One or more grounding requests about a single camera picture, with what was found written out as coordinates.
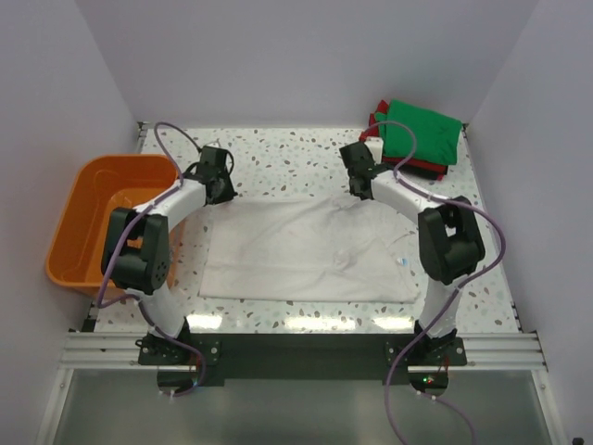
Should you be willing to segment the red folded t shirt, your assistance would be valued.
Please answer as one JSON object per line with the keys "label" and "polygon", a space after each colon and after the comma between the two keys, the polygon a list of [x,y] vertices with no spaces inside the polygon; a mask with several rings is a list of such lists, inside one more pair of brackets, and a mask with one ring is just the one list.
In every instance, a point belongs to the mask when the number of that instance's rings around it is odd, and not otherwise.
{"label": "red folded t shirt", "polygon": [[[376,118],[376,120],[378,121],[379,115],[385,115],[388,110],[389,110],[390,105],[385,101],[382,100],[376,107],[376,110],[374,111],[374,113],[371,113],[374,115],[374,117]],[[377,126],[380,132],[380,138],[382,138],[381,136],[381,132],[385,132],[384,126]],[[398,162],[400,162],[401,160],[403,160],[402,157],[394,157],[391,155],[388,155],[385,151],[383,151],[383,162],[389,163],[393,166],[395,166]]]}

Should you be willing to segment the green folded t shirt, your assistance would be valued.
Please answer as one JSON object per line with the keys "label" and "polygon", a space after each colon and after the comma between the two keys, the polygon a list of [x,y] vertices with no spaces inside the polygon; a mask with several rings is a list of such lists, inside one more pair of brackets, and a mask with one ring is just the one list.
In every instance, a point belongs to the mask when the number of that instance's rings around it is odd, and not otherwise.
{"label": "green folded t shirt", "polygon": [[[442,165],[455,165],[458,161],[458,142],[462,122],[428,108],[420,108],[393,99],[379,121],[396,121],[411,130],[416,137],[414,158]],[[395,125],[384,126],[381,132],[384,151],[394,157],[405,158],[412,150],[412,139],[407,130]]]}

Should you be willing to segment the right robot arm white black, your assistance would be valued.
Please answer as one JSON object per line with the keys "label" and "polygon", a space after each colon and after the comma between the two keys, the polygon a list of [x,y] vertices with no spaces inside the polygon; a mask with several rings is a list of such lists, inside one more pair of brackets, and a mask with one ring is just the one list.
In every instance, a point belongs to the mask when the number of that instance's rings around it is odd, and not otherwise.
{"label": "right robot arm white black", "polygon": [[486,256],[471,203],[464,196],[430,194],[376,163],[362,142],[342,147],[340,155],[351,195],[385,204],[417,225],[419,259],[429,280],[412,351],[419,362],[435,363],[456,336],[459,301],[453,292]]}

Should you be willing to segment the orange plastic basket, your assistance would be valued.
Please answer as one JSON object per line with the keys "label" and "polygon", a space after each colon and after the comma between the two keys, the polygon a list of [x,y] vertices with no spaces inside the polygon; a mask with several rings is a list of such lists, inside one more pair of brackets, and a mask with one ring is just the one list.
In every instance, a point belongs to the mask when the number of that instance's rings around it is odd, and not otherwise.
{"label": "orange plastic basket", "polygon": [[173,185],[177,171],[163,155],[109,155],[78,172],[45,261],[50,280],[95,299],[111,211],[133,208]]}

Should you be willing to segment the white t shirt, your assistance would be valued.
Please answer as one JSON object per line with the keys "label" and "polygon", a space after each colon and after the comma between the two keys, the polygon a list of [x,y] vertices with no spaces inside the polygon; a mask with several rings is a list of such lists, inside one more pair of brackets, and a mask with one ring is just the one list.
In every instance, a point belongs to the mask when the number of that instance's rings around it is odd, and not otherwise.
{"label": "white t shirt", "polygon": [[405,218],[351,196],[240,198],[212,210],[200,293],[222,299],[412,303]]}

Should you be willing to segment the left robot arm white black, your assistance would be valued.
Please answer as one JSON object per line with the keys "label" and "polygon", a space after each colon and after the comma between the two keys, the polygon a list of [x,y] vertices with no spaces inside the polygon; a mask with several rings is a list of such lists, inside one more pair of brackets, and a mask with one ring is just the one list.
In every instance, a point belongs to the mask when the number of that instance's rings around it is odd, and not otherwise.
{"label": "left robot arm white black", "polygon": [[113,303],[104,301],[109,283],[123,290],[116,300],[135,301],[150,333],[162,337],[158,350],[171,363],[190,357],[192,341],[181,334],[186,319],[167,284],[170,233],[201,208],[233,200],[233,167],[230,151],[204,146],[198,161],[178,171],[178,178],[165,191],[133,208],[117,207],[109,215],[96,303],[100,308]]}

